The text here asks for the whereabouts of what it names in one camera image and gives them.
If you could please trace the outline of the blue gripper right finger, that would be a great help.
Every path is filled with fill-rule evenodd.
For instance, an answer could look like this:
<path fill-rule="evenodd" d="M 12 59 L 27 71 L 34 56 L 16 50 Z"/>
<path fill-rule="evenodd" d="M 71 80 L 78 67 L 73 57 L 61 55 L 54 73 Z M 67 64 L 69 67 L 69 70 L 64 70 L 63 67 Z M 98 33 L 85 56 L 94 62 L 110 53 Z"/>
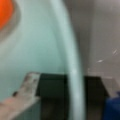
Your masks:
<path fill-rule="evenodd" d="M 120 120 L 120 85 L 114 79 L 104 79 L 109 97 L 106 99 L 103 120 Z"/>

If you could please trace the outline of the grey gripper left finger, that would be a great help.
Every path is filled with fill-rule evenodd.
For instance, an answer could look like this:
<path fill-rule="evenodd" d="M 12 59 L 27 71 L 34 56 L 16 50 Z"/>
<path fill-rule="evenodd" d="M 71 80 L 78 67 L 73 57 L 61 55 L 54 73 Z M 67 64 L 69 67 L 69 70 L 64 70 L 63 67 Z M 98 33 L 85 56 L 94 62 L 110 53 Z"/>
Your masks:
<path fill-rule="evenodd" d="M 40 120 L 39 78 L 39 73 L 28 73 L 19 90 L 0 102 L 0 120 Z"/>

